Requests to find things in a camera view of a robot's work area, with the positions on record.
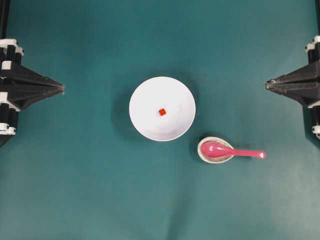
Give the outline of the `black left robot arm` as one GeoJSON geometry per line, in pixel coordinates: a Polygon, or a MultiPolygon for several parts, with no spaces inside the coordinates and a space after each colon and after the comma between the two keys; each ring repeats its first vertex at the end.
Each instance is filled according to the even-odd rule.
{"type": "Polygon", "coordinates": [[[65,86],[21,64],[24,49],[6,38],[10,1],[0,2],[0,136],[17,133],[19,112],[64,92],[65,86]]]}

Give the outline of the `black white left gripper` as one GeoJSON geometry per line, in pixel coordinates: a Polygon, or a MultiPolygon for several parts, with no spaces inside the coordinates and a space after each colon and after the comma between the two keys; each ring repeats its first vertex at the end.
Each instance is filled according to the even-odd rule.
{"type": "Polygon", "coordinates": [[[21,65],[24,49],[13,38],[0,40],[0,134],[15,135],[21,110],[62,94],[64,85],[21,65]],[[18,81],[40,86],[12,86],[18,81]]]}

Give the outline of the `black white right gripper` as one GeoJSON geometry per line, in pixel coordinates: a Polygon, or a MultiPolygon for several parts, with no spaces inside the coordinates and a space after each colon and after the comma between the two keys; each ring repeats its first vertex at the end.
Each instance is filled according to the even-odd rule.
{"type": "Polygon", "coordinates": [[[308,65],[291,73],[281,75],[265,82],[267,90],[297,101],[311,109],[312,133],[320,138],[320,36],[316,35],[311,43],[305,46],[308,65]],[[312,88],[276,89],[273,85],[308,83],[312,88]]]}

